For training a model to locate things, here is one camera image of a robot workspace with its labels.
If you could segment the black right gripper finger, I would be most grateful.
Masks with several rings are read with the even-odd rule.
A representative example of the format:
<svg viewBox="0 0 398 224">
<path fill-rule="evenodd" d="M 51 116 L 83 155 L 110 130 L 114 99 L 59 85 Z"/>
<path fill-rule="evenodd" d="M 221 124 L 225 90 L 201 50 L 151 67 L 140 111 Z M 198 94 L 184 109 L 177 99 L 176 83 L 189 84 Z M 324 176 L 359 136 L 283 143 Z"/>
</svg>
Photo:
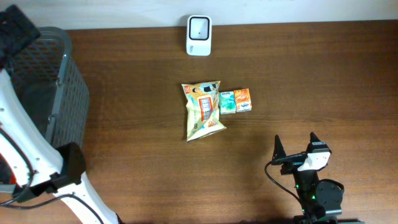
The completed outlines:
<svg viewBox="0 0 398 224">
<path fill-rule="evenodd" d="M 286 158 L 286 153 L 284 151 L 280 137 L 276 134 L 274 139 L 274 152 L 272 155 L 272 161 L 276 162 L 284 158 Z"/>
<path fill-rule="evenodd" d="M 323 148 L 323 142 L 319 140 L 317 135 L 314 132 L 310 133 L 310 142 L 307 146 L 307 152 L 313 152 L 318 149 Z"/>
</svg>

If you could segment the green tissue pack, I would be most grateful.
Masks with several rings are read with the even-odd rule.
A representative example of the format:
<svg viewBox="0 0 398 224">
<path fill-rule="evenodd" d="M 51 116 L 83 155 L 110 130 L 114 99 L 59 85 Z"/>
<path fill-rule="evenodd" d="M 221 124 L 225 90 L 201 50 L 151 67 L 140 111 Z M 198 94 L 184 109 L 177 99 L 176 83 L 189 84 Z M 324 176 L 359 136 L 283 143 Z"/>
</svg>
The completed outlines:
<svg viewBox="0 0 398 224">
<path fill-rule="evenodd" d="M 220 92 L 219 107 L 221 114 L 233 114 L 236 112 L 236 103 L 233 91 Z"/>
</svg>

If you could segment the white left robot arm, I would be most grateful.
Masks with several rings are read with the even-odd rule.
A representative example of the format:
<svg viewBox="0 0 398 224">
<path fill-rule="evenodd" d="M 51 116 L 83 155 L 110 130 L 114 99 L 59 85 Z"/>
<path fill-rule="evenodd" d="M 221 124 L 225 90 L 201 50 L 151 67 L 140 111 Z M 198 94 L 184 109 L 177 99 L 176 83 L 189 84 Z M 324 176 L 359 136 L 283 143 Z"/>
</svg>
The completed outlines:
<svg viewBox="0 0 398 224">
<path fill-rule="evenodd" d="M 90 95 L 70 36 L 1 11 L 1 155 L 16 183 L 2 207 L 25 210 L 42 193 L 82 223 L 120 223 L 91 185 L 82 151 Z"/>
</svg>

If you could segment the orange tissue pack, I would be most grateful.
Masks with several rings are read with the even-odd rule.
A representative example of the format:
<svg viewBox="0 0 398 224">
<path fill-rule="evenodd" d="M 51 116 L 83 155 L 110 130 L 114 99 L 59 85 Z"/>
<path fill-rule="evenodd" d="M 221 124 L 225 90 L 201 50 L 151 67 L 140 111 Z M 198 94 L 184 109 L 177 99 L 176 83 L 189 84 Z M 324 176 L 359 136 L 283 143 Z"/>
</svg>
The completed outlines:
<svg viewBox="0 0 398 224">
<path fill-rule="evenodd" d="M 238 113 L 252 110 L 251 96 L 248 88 L 235 90 L 234 100 Z"/>
</svg>

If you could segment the beige snack bag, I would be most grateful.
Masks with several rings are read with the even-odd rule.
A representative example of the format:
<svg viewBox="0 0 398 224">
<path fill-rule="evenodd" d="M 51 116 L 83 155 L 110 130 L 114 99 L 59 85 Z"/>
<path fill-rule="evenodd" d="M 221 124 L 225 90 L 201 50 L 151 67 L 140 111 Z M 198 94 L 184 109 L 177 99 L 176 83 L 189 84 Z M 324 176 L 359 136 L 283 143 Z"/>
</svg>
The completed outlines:
<svg viewBox="0 0 398 224">
<path fill-rule="evenodd" d="M 187 142 L 226 129 L 220 122 L 219 87 L 220 81 L 182 84 L 187 99 Z"/>
</svg>

